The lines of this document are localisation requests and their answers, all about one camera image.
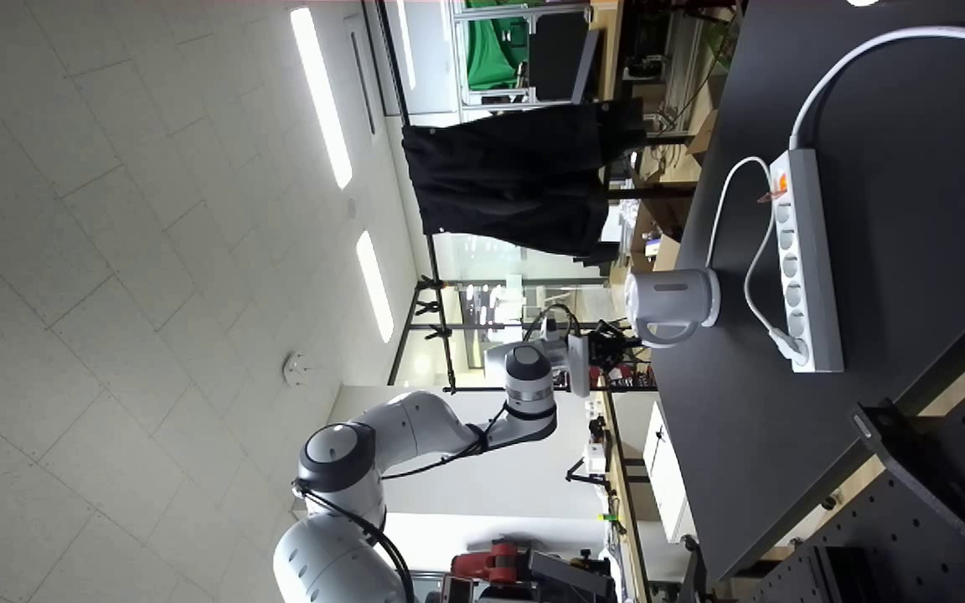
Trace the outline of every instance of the metal bracket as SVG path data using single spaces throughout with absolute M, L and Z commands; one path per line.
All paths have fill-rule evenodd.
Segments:
M 945 451 L 893 406 L 858 406 L 854 424 L 869 451 L 885 463 L 888 476 L 965 538 L 965 476 L 954 472 Z

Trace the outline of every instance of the black table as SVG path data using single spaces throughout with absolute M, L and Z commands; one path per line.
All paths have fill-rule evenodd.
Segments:
M 965 22 L 965 0 L 754 0 L 727 75 L 681 263 L 700 263 L 725 172 L 775 161 L 809 88 L 862 39 L 912 22 Z M 816 105 L 843 376 L 792 376 L 742 298 L 767 224 L 761 176 L 742 174 L 717 240 L 721 320 L 657 351 L 709 576 L 754 561 L 862 457 L 850 407 L 923 407 L 965 366 L 965 42 L 897 42 L 862 55 Z M 781 320 L 775 246 L 757 302 Z

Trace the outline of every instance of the white ceiling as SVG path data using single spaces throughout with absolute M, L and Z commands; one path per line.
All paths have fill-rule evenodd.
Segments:
M 364 120 L 356 2 L 314 6 L 334 186 L 288 11 L 0 0 L 0 598 L 275 598 L 299 443 L 343 380 L 386 380 L 356 239 L 398 320 L 398 141 Z

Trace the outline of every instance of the white wall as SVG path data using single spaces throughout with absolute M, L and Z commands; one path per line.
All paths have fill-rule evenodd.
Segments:
M 351 417 L 392 396 L 394 388 L 343 388 L 332 417 Z M 504 400 L 497 390 L 447 397 L 467 421 L 486 421 Z M 558 396 L 555 407 L 558 428 L 543 443 L 388 482 L 388 534 L 403 547 L 413 568 L 447 568 L 455 551 L 497 534 L 545 542 L 558 551 L 601 548 L 606 530 L 601 521 L 601 491 L 583 482 L 562 482 L 565 465 L 585 445 L 585 406 Z

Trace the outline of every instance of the robotic arm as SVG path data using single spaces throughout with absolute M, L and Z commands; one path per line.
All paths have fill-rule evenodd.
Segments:
M 275 548 L 275 580 L 288 603 L 404 603 L 404 584 L 372 548 L 372 538 L 386 538 L 383 476 L 428 451 L 480 455 L 555 428 L 553 367 L 579 366 L 575 351 L 553 342 L 504 351 L 505 400 L 488 424 L 463 424 L 438 396 L 409 390 L 304 443 L 295 491 L 308 499 L 308 514 L 284 530 Z

